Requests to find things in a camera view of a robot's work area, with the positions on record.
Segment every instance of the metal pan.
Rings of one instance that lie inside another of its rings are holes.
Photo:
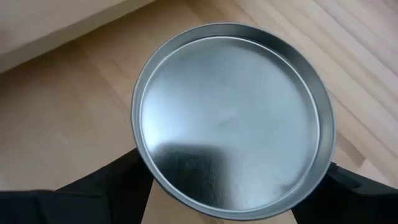
[[[241,24],[179,34],[145,64],[132,128],[159,184],[189,207],[267,218],[322,180],[335,142],[330,99],[283,40]]]

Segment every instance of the light wood surface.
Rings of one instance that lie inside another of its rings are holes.
[[[154,0],[2,0],[0,72]]]
[[[398,2],[157,1],[0,77],[0,188],[56,189],[132,149],[140,69],[167,39],[242,22],[299,50],[329,90],[334,161],[398,187]],[[235,223],[195,212],[156,183],[143,223]],[[291,212],[250,223],[295,223]]]

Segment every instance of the aluminum pan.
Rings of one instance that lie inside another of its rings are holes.
[[[132,128],[163,188],[219,218],[292,208],[333,155],[330,100],[289,44],[241,24],[195,27],[148,60],[134,89]]]

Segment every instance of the wooden floor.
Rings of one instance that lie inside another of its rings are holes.
[[[56,189],[134,148],[131,94],[154,50],[209,22],[261,27],[299,50],[329,90],[334,161],[398,187],[398,1],[157,1],[0,77],[0,189]],[[143,223],[235,223],[154,184]],[[295,223],[291,212],[252,223]]]

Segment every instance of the round cake pan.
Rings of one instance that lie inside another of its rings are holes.
[[[328,94],[289,44],[209,24],[161,46],[134,89],[132,128],[159,184],[218,218],[284,212],[322,180],[335,142]]]

